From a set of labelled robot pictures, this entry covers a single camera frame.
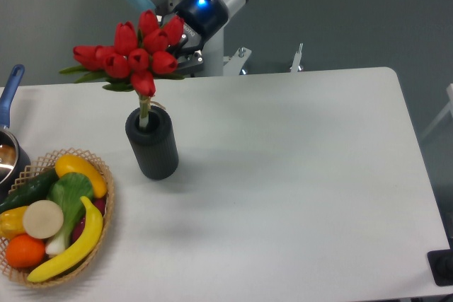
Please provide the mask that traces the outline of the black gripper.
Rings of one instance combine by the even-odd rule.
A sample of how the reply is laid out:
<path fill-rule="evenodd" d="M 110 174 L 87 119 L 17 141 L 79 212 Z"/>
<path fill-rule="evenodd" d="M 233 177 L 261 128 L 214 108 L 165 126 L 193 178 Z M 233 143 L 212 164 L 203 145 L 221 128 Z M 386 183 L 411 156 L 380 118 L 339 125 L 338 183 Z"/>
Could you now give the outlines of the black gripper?
<path fill-rule="evenodd" d="M 182 0 L 175 8 L 175 14 L 184 20 L 186 39 L 175 49 L 178 66 L 175 74 L 192 76 L 204 69 L 201 49 L 205 43 L 227 23 L 227 9 L 220 0 Z M 159 28 L 173 29 L 173 14 L 157 16 Z"/>

